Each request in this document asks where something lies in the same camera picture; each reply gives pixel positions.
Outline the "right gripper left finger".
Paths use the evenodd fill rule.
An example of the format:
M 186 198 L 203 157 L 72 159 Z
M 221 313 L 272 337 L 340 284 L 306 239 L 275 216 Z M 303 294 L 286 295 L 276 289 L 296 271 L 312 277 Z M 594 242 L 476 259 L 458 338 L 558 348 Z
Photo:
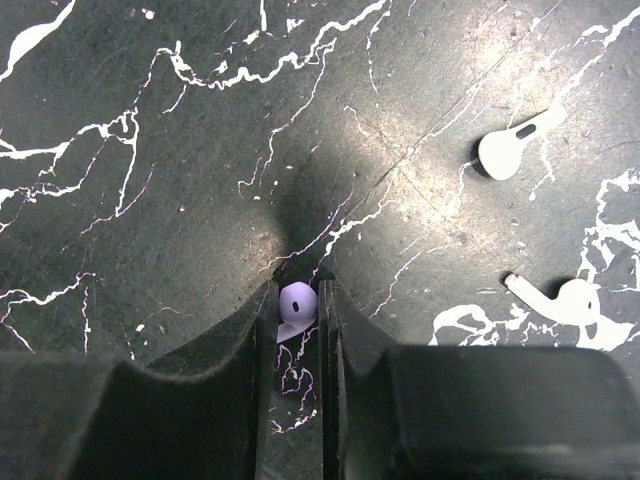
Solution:
M 147 365 L 113 354 L 1 357 L 5 479 L 257 479 L 279 291 Z

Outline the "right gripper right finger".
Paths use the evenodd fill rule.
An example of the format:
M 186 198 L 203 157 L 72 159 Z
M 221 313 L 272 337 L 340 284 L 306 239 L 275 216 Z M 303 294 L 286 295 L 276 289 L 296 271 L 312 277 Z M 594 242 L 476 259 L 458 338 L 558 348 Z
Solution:
M 598 351 L 402 344 L 319 285 L 327 479 L 635 479 L 639 403 Z

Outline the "purple earbud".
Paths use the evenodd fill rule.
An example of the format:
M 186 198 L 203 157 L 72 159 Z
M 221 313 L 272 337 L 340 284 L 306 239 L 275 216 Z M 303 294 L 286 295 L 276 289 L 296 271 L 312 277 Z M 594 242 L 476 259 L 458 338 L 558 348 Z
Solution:
M 295 282 L 284 287 L 279 296 L 277 343 L 280 344 L 311 327 L 318 315 L 318 296 L 304 282 Z

